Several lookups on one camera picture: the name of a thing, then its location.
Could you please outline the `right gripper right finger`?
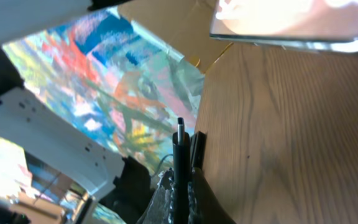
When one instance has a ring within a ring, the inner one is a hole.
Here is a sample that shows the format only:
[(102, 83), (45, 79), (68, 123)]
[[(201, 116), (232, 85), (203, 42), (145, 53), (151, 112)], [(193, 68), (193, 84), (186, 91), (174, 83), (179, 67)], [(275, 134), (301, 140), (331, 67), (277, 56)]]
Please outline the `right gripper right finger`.
[(188, 184), (188, 223), (235, 224), (219, 204), (202, 170), (195, 167), (192, 175), (192, 181)]

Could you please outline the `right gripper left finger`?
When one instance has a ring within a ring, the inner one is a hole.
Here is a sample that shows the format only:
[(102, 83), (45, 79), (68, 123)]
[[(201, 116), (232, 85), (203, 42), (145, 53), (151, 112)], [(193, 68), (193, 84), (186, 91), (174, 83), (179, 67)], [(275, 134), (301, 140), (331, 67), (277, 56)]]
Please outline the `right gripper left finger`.
[(173, 170), (161, 171), (160, 180), (145, 212), (136, 224), (173, 223)]

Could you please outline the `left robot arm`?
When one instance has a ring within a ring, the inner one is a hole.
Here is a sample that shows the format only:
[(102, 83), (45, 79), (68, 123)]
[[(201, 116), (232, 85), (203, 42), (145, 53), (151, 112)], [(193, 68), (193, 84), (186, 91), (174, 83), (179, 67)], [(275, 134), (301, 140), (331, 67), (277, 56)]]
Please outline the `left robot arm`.
[(23, 146), (87, 190), (90, 197), (77, 223), (89, 223), (99, 203), (127, 223), (138, 222), (152, 196), (150, 177), (135, 159), (109, 152), (48, 109), (25, 88), (2, 45), (117, 5), (118, 0), (0, 1), (0, 137)]

